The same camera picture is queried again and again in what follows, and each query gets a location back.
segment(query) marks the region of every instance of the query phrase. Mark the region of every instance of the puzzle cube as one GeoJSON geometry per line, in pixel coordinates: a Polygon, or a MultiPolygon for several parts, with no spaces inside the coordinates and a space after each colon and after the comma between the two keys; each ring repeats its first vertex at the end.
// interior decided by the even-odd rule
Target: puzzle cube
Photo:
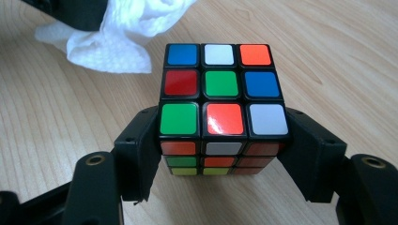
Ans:
{"type": "Polygon", "coordinates": [[[290,140],[266,44],[168,44],[159,138],[174,175],[257,174],[290,140]]]}

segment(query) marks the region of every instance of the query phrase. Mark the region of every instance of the cube top face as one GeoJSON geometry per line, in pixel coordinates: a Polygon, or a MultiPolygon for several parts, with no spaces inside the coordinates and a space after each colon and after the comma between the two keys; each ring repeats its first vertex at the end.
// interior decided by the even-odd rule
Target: cube top face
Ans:
{"type": "Polygon", "coordinates": [[[237,46],[239,63],[243,68],[273,68],[273,59],[268,45],[241,44],[237,46]]]}
{"type": "Polygon", "coordinates": [[[206,71],[203,75],[204,95],[208,99],[236,99],[240,96],[234,71],[206,71]]]}
{"type": "Polygon", "coordinates": [[[198,105],[166,103],[161,106],[161,135],[195,136],[199,134],[198,105]]]}
{"type": "Polygon", "coordinates": [[[257,174],[290,139],[267,44],[168,44],[159,105],[174,175],[257,174]]]}
{"type": "Polygon", "coordinates": [[[163,74],[161,99],[199,98],[199,72],[196,69],[167,69],[163,74]]]}
{"type": "Polygon", "coordinates": [[[166,47],[164,59],[166,68],[197,68],[199,61],[198,44],[169,44],[166,47]]]}

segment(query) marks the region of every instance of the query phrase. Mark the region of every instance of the tabletop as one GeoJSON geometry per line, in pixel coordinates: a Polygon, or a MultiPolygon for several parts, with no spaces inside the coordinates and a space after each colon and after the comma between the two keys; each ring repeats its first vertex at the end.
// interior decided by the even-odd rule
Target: tabletop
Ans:
{"type": "MultiPolygon", "coordinates": [[[[136,113],[157,105],[167,43],[267,43],[285,105],[347,144],[398,166],[398,1],[199,0],[146,44],[151,74],[70,63],[35,28],[54,20],[0,2],[0,190],[28,201],[71,180],[76,161],[110,151],[136,113]]],[[[148,202],[126,224],[337,224],[335,205],[305,202],[273,160],[248,176],[172,176],[161,162],[148,202]]]]}

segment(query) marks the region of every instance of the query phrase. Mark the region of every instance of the light wood surface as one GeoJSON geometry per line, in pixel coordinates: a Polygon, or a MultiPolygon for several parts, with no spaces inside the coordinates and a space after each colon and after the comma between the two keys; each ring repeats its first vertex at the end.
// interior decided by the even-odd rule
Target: light wood surface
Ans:
{"type": "MultiPolygon", "coordinates": [[[[150,75],[74,66],[34,39],[52,21],[0,2],[0,189],[22,202],[67,183],[79,158],[110,151],[157,104],[169,42],[268,43],[286,106],[346,141],[349,157],[398,166],[396,0],[199,0],[147,44],[150,75]]],[[[124,214],[126,224],[337,224],[335,203],[305,202],[278,160],[256,176],[214,177],[175,177],[162,162],[149,202],[124,203],[124,214]]]]}

